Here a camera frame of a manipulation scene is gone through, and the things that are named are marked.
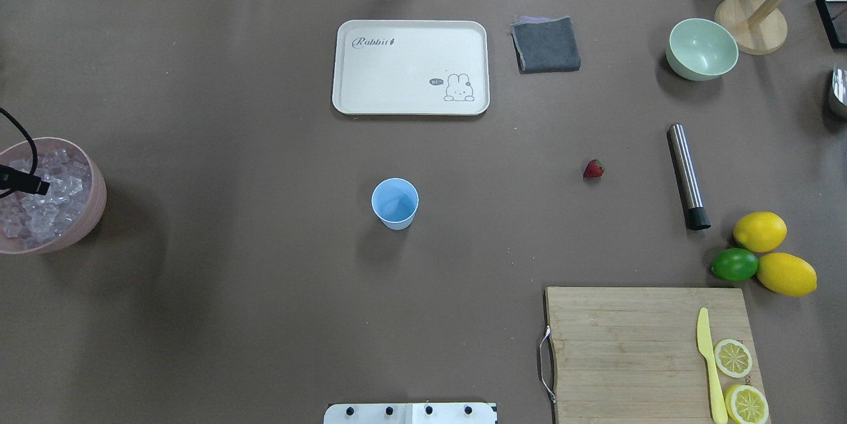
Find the metal muddler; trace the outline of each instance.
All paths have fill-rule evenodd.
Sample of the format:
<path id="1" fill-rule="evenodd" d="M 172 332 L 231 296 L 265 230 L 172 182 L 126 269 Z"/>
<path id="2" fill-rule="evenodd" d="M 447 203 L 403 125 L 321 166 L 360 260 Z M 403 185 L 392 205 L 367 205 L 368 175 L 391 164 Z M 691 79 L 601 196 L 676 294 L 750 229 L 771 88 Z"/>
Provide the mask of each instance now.
<path id="1" fill-rule="evenodd" d="M 680 123 L 674 123 L 668 129 L 668 137 L 671 141 L 672 152 L 674 152 L 674 164 L 677 168 L 677 177 L 683 194 L 683 205 L 686 207 L 686 226 L 692 231 L 708 229 L 711 224 L 709 217 L 705 215 L 703 200 L 699 197 L 699 187 L 697 186 L 697 177 L 693 173 L 686 130 Z"/>

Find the table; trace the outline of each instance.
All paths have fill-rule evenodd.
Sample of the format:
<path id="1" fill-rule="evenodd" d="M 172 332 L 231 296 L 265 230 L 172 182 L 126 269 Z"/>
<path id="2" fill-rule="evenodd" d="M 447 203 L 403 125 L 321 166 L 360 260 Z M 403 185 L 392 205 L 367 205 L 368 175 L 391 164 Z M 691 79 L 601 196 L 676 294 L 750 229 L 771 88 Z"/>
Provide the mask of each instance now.
<path id="1" fill-rule="evenodd" d="M 847 140 L 831 50 L 787 0 L 777 53 L 708 83 L 663 60 L 721 0 L 0 0 L 0 105 L 75 141 L 109 203 L 81 243 L 0 265 L 6 422 L 321 422 L 328 403 L 485 400 L 550 422 L 546 286 L 726 286 L 708 273 L 753 210 L 816 265 L 805 298 L 739 284 L 776 423 L 842 422 Z M 515 15 L 571 15 L 583 65 L 521 75 Z M 470 118 L 330 104 L 352 18 L 488 30 Z M 666 129 L 686 125 L 711 229 L 687 232 Z M 3 143 L 18 141 L 0 126 Z M 584 182 L 588 159 L 606 174 Z M 411 228 L 370 210 L 420 192 Z"/>

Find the green bowl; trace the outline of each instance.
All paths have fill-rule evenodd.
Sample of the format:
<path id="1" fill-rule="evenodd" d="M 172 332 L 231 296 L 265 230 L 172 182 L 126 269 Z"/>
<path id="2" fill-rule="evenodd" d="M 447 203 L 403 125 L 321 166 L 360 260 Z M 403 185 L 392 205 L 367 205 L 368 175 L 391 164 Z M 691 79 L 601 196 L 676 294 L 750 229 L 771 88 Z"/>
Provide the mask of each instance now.
<path id="1" fill-rule="evenodd" d="M 738 62 L 738 45 L 720 24 L 707 19 L 686 19 L 672 29 L 665 56 L 680 77 L 712 80 Z"/>

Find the knife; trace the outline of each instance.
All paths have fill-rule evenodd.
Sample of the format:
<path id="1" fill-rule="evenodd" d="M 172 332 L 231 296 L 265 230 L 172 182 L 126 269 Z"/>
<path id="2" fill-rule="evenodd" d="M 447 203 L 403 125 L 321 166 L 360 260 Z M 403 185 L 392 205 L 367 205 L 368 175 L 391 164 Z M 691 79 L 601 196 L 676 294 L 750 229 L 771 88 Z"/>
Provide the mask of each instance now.
<path id="1" fill-rule="evenodd" d="M 709 401 L 711 402 L 711 420 L 716 424 L 727 424 L 726 405 L 723 403 L 721 382 L 717 378 L 715 351 L 711 348 L 711 330 L 709 328 L 709 310 L 699 309 L 697 316 L 697 349 L 705 358 L 705 367 L 709 371 Z"/>

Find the lemon slice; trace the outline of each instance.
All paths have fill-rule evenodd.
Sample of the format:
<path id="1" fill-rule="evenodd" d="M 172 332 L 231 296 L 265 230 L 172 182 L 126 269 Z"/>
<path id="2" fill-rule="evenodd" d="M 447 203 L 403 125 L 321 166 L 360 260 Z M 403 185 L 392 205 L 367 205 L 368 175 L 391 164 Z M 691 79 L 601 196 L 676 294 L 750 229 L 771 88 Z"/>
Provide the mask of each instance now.
<path id="1" fill-rule="evenodd" d="M 744 378 L 753 367 L 753 357 L 750 349 L 744 343 L 733 339 L 725 339 L 715 347 L 715 364 L 723 374 L 732 378 Z"/>
<path id="2" fill-rule="evenodd" d="M 770 415 L 765 395 L 752 386 L 733 384 L 727 389 L 724 403 L 733 421 L 738 424 L 765 424 Z"/>

